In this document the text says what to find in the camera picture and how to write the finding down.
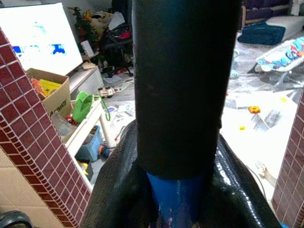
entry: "blue paint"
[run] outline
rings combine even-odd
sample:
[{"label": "blue paint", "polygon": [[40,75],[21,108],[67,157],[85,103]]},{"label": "blue paint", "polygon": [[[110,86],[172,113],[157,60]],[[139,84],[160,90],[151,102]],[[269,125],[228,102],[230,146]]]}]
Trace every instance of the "blue paint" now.
[{"label": "blue paint", "polygon": [[165,180],[147,174],[162,228],[191,228],[197,222],[201,205],[203,177]]}]

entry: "plastic sheet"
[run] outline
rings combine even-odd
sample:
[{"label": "plastic sheet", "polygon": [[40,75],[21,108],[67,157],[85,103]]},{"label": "plastic sheet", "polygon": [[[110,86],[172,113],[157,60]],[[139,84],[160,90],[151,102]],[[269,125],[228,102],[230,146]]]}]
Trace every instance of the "plastic sheet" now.
[{"label": "plastic sheet", "polygon": [[[82,228],[148,228],[155,223],[157,208],[147,175],[137,161],[136,140],[132,122],[99,172]],[[280,227],[250,172],[222,137],[204,189],[201,228]],[[170,227],[158,224],[157,228]]]}]

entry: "cluttered floor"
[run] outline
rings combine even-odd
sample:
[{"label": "cluttered floor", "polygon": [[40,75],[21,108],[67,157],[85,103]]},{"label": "cluttered floor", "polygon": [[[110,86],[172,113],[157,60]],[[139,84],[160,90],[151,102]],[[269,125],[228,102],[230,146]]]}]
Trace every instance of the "cluttered floor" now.
[{"label": "cluttered floor", "polygon": [[[274,72],[247,73],[255,59],[272,48],[236,42],[234,69],[238,78],[229,81],[220,131],[234,153],[252,171],[268,202],[273,195],[303,87],[301,83],[288,80],[277,86],[280,75]],[[294,72],[301,71],[302,66],[294,69]],[[304,82],[301,76],[297,80]],[[105,99],[118,142],[123,128],[135,119],[134,79],[122,73],[104,78],[104,83],[118,90],[113,97]],[[249,106],[258,106],[260,113],[250,113]],[[104,162],[99,159],[92,163],[92,184]]]}]

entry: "black cylindrical post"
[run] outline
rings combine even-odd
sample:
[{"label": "black cylindrical post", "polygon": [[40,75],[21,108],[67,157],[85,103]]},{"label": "black cylindrical post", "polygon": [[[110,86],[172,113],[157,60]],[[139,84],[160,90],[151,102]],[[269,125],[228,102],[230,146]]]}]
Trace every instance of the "black cylindrical post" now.
[{"label": "black cylindrical post", "polygon": [[133,0],[138,156],[150,174],[213,168],[238,0]]}]

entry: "toy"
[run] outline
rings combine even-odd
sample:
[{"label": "toy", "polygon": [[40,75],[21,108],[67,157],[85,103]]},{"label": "toy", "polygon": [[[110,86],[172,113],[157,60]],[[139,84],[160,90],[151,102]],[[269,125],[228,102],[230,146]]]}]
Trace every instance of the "toy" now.
[{"label": "toy", "polygon": [[257,114],[257,113],[261,112],[261,110],[258,106],[249,106],[248,110],[252,114]]}]

